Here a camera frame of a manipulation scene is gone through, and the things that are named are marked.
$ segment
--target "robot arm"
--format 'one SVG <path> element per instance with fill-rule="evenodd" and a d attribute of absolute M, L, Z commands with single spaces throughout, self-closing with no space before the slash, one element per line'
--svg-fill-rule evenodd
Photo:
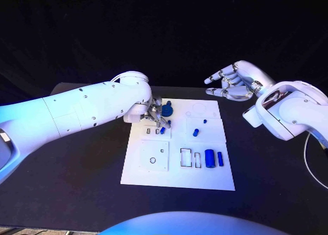
<path fill-rule="evenodd" d="M 205 83 L 219 79 L 223 88 L 207 89 L 207 94 L 236 101 L 248 100 L 256 94 L 256 104 L 243 112 L 253 127 L 264 124 L 287 141 L 308 131 L 328 148 L 328 97 L 314 86 L 301 81 L 276 83 L 248 61 L 228 66 Z"/>
<path fill-rule="evenodd" d="M 125 122 L 148 118 L 170 128 L 160 116 L 160 105 L 151 96 L 148 77 L 130 71 L 111 82 L 0 106 L 0 132 L 12 142 L 9 148 L 0 138 L 0 183 L 29 154 L 48 142 L 120 117 Z"/>

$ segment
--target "black table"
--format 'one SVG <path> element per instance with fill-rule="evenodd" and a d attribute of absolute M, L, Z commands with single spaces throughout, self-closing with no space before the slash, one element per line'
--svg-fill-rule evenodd
<path fill-rule="evenodd" d="M 153 87 L 153 92 L 219 101 L 236 191 L 121 185 L 131 124 L 120 118 L 26 158 L 0 185 L 0 225 L 97 232 L 146 214 L 196 211 L 294 235 L 328 234 L 328 190 L 305 167 L 307 134 L 282 141 L 264 126 L 252 128 L 242 113 L 255 99 L 235 102 L 202 88 Z"/>

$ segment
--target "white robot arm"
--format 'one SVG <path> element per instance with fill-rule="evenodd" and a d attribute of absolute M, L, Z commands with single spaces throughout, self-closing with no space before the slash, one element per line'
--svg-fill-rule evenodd
<path fill-rule="evenodd" d="M 308 83 L 276 83 L 248 61 L 239 61 L 215 73 L 209 84 L 222 80 L 222 89 L 209 88 L 207 94 L 245 101 L 258 96 L 255 106 L 243 117 L 253 127 L 266 126 L 272 134 L 288 141 L 308 131 L 328 148 L 328 97 Z"/>
<path fill-rule="evenodd" d="M 170 128 L 161 117 L 161 99 L 151 96 L 148 77 L 135 71 L 122 73 L 111 82 L 0 106 L 0 132 L 12 140 L 9 148 L 0 138 L 0 183 L 48 142 L 122 116 L 125 122 L 147 118 Z"/>

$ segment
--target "robotic hand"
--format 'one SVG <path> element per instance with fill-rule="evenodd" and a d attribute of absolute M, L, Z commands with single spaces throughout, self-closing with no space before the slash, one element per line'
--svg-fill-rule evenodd
<path fill-rule="evenodd" d="M 125 122 L 147 118 L 171 128 L 161 117 L 161 98 L 151 95 L 148 77 L 135 71 L 111 82 L 0 106 L 0 183 L 48 142 L 122 116 Z"/>
<path fill-rule="evenodd" d="M 279 82 L 248 61 L 223 68 L 206 80 L 222 80 L 222 89 L 206 93 L 245 101 L 258 96 L 256 104 L 243 112 L 253 127 L 262 124 L 272 134 L 288 141 L 308 131 L 328 148 L 328 97 L 302 81 Z"/>

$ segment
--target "table surface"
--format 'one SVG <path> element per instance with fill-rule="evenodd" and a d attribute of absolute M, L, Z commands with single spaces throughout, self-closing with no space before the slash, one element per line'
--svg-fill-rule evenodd
<path fill-rule="evenodd" d="M 194 211 L 294 235 L 328 234 L 328 190 L 305 167 L 307 134 L 282 141 L 264 126 L 252 128 L 242 113 L 255 98 L 235 102 L 202 88 L 153 87 L 153 93 L 219 101 L 236 191 L 122 185 L 131 124 L 120 118 L 26 158 L 0 185 L 0 225 L 97 232 L 146 214 Z"/>

